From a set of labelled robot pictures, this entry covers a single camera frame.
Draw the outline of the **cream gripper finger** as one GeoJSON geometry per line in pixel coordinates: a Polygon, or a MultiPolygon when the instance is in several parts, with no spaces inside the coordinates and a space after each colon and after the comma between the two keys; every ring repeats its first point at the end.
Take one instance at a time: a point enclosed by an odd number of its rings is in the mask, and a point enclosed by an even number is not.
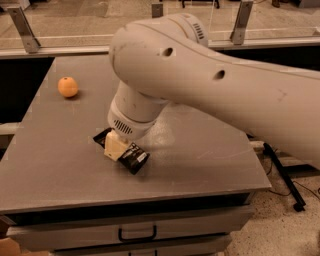
{"type": "Polygon", "coordinates": [[[111,130],[105,138],[104,155],[117,161],[131,145],[131,141],[111,130]]]}

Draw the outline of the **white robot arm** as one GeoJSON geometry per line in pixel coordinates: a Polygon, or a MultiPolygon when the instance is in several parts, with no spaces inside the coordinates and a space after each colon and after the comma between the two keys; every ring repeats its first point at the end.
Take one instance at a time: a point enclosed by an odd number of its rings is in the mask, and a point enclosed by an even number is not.
{"type": "Polygon", "coordinates": [[[143,137],[168,102],[185,104],[320,168],[320,73],[209,49],[203,24],[182,13],[131,22],[109,49],[120,80],[108,122],[143,137]]]}

